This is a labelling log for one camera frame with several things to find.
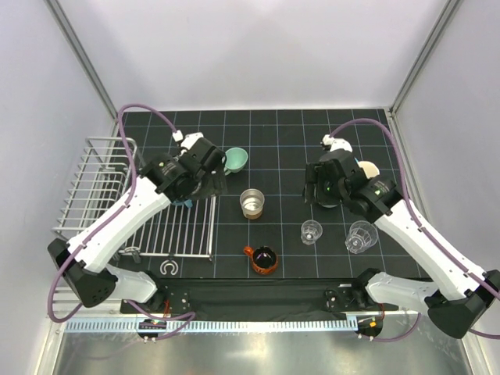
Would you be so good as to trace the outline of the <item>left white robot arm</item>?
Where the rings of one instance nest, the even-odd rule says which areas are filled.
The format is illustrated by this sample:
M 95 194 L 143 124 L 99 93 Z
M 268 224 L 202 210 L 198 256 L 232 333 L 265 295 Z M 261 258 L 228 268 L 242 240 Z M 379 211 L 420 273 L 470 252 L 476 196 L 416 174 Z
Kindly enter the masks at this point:
M 226 154 L 200 133 L 189 134 L 177 155 L 158 154 L 138 171 L 130 188 L 92 225 L 68 241 L 55 239 L 48 253 L 59 275 L 86 308 L 107 298 L 132 300 L 157 313 L 166 296 L 145 271 L 109 265 L 138 229 L 173 203 L 196 201 L 226 192 Z

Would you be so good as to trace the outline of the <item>large clear plastic cup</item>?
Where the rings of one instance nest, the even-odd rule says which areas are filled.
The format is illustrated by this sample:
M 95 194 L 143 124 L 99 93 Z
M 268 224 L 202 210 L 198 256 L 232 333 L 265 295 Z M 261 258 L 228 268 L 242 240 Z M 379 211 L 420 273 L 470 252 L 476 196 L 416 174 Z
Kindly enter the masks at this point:
M 360 254 L 372 248 L 378 240 L 379 234 L 376 226 L 365 220 L 359 220 L 350 226 L 345 239 L 345 247 L 353 254 Z

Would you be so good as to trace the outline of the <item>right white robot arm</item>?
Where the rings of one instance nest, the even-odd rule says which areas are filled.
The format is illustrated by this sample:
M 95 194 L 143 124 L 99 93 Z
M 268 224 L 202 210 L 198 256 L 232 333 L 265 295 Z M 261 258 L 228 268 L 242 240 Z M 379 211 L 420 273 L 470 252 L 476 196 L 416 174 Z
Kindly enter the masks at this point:
M 303 197 L 308 204 L 344 205 L 402 246 L 430 277 L 410 280 L 369 268 L 352 283 L 358 308 L 377 303 L 408 308 L 461 339 L 498 298 L 498 270 L 486 271 L 458 252 L 393 180 L 367 177 L 351 152 L 338 149 L 307 164 Z

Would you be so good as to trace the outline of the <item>blue ceramic mug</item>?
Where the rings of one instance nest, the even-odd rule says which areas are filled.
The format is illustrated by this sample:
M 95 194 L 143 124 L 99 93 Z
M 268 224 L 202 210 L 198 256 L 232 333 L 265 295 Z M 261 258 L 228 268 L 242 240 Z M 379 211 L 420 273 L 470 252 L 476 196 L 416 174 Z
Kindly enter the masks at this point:
M 186 200 L 183 200 L 183 201 L 171 202 L 171 205 L 174 205 L 174 206 L 185 206 L 188 209 L 190 209 L 190 208 L 193 207 L 193 201 L 190 200 L 190 199 L 186 199 Z

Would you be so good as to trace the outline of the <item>mint green cup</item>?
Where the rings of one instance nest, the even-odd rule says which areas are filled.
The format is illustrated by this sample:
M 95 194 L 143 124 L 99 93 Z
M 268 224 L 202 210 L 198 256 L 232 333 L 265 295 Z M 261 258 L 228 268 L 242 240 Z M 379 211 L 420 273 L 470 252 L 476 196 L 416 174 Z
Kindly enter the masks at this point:
M 248 153 L 239 147 L 228 149 L 226 152 L 226 162 L 224 166 L 225 175 L 239 173 L 242 171 L 248 161 Z

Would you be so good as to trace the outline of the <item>grey ceramic mug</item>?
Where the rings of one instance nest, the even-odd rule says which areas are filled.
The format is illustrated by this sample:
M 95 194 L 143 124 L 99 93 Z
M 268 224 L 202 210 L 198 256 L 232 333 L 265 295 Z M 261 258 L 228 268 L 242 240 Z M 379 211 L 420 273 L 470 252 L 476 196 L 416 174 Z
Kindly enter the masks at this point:
M 319 206 L 323 207 L 323 208 L 326 208 L 326 209 L 333 209 L 335 207 L 338 207 L 340 206 L 341 204 L 340 203 L 318 203 Z

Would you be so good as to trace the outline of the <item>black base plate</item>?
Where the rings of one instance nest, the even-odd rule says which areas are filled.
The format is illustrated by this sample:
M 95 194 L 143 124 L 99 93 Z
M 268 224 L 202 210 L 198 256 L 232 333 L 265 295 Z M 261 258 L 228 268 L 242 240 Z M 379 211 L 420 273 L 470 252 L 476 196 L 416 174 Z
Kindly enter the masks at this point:
M 161 279 L 165 295 L 141 308 L 161 316 L 195 313 L 197 321 L 294 322 L 341 319 L 382 308 L 353 287 L 353 279 Z

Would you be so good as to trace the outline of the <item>light blue tall mug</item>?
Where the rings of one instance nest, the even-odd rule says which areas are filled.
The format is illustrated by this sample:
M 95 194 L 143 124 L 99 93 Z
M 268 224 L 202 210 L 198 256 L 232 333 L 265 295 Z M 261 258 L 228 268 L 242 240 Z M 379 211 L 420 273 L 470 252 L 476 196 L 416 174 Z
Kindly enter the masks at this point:
M 356 168 L 352 172 L 352 176 L 358 180 L 370 180 L 380 175 L 379 168 L 370 161 L 355 159 Z

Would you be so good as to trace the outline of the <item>orange black ceramic cup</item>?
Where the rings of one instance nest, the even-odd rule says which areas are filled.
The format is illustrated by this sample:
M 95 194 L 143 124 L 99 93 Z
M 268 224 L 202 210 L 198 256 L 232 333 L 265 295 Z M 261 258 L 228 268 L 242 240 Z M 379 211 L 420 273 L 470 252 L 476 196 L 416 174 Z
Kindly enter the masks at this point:
M 260 275 L 269 275 L 278 267 L 278 256 L 275 251 L 268 246 L 252 248 L 245 246 L 243 253 L 249 257 L 252 269 Z

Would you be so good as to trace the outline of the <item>small clear glass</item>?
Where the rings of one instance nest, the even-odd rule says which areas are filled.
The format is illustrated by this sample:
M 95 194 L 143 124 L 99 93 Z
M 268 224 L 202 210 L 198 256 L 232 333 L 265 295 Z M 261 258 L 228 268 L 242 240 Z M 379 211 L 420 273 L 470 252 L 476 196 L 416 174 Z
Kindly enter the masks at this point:
M 322 234 L 323 227 L 315 220 L 306 220 L 301 225 L 301 241 L 304 245 L 314 245 Z

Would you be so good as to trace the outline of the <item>black grid mat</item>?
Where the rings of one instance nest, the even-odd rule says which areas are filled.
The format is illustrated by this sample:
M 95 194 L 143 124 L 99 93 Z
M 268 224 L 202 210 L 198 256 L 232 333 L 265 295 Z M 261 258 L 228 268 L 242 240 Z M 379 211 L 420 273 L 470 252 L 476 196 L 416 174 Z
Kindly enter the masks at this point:
M 398 277 L 424 277 L 425 271 L 386 234 L 369 250 L 354 255 L 345 236 L 356 221 L 346 208 L 326 209 L 302 199 L 305 165 L 322 155 L 325 134 L 339 130 L 355 156 L 399 177 L 395 152 L 384 134 L 366 123 L 385 121 L 381 109 L 242 110 L 168 112 L 185 134 L 202 132 L 218 147 L 243 148 L 248 161 L 227 177 L 227 193 L 214 203 L 171 206 L 149 220 L 111 259 L 113 266 L 148 270 L 163 277 L 253 278 L 245 246 L 268 246 L 278 256 L 276 278 L 349 278 L 369 268 Z M 243 216 L 243 191 L 265 197 L 262 215 Z M 301 241 L 301 225 L 315 220 L 323 234 L 314 245 Z

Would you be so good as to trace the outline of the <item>steel tumbler cup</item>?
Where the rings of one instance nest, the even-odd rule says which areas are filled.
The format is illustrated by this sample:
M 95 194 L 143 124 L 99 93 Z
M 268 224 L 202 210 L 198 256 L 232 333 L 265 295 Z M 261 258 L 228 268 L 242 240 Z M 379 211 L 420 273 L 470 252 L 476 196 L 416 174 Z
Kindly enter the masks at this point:
M 263 214 L 265 197 L 260 190 L 250 188 L 243 191 L 240 195 L 239 202 L 245 218 L 256 220 Z

